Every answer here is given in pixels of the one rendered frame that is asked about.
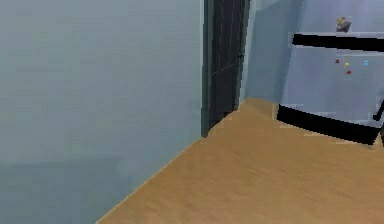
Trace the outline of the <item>dark grey room door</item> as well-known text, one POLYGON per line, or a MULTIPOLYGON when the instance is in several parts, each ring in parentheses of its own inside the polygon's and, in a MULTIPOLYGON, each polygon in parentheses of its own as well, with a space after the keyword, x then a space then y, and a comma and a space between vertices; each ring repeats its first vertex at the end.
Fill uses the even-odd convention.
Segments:
POLYGON ((239 106, 250 0, 204 0, 201 136, 239 106))

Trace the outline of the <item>small photo fridge magnet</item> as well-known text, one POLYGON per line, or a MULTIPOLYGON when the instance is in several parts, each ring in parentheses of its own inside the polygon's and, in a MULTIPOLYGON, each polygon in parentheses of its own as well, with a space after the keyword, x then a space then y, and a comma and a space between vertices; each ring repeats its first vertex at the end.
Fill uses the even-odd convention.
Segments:
POLYGON ((351 22, 348 21, 345 17, 339 17, 336 20, 336 31, 347 33, 350 29, 351 22))

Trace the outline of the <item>pale grey fridge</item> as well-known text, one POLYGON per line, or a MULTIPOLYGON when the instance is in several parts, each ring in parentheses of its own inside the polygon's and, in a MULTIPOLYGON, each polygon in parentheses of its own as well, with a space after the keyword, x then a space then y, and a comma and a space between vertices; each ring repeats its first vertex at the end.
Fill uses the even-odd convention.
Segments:
POLYGON ((384 0, 304 0, 277 118, 371 145, 384 124, 384 114, 372 119, 383 100, 384 0), (347 33, 336 31, 339 17, 351 22, 347 33))

